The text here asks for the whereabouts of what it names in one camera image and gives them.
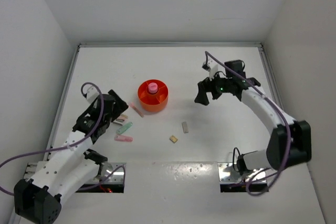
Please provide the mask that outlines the white black stapler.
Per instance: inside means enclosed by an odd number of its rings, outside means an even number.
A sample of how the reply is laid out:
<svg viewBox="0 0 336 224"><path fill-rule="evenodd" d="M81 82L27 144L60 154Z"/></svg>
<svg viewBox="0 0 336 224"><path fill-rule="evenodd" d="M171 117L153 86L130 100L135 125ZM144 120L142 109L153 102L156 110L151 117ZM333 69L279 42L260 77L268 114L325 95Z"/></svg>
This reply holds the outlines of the white black stapler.
<svg viewBox="0 0 336 224"><path fill-rule="evenodd" d="M123 125L124 121L123 120L114 120L112 123L113 124L118 124L118 125Z"/></svg>

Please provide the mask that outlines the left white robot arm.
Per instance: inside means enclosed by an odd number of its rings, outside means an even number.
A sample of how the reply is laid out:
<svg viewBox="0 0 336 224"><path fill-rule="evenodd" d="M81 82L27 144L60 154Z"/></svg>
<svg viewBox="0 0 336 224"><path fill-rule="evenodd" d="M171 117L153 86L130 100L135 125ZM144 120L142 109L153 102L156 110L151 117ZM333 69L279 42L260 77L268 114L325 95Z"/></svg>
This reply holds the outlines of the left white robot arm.
<svg viewBox="0 0 336 224"><path fill-rule="evenodd" d="M87 181L101 176L108 158L92 146L128 105L113 90L96 97L43 167L14 187L15 213L33 223L54 223L63 204Z"/></svg>

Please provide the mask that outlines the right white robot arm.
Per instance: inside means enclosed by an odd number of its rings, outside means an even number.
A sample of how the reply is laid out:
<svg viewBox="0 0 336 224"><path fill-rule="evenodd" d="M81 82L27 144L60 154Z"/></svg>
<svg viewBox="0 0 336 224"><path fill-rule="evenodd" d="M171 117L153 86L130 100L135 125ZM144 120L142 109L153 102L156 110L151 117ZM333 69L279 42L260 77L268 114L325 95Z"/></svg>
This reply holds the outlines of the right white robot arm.
<svg viewBox="0 0 336 224"><path fill-rule="evenodd" d="M214 100L230 93L257 115L270 134L266 149L238 155L237 171L242 175L254 169L286 169L311 161L309 123L296 120L274 104L256 78L246 77L242 60L227 61L224 66L225 74L221 77L214 60L204 61L202 68L209 76L197 84L195 103L209 105L208 93Z"/></svg>

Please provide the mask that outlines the pink glue bottle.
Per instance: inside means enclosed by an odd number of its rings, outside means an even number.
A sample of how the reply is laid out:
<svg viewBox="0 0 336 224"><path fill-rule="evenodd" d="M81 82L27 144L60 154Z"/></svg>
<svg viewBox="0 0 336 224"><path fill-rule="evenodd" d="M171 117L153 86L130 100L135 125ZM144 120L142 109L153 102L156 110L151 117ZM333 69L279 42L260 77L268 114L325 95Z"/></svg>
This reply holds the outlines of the pink glue bottle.
<svg viewBox="0 0 336 224"><path fill-rule="evenodd" d="M158 84L155 82L151 82L148 84L148 92L150 94L156 94L158 92Z"/></svg>

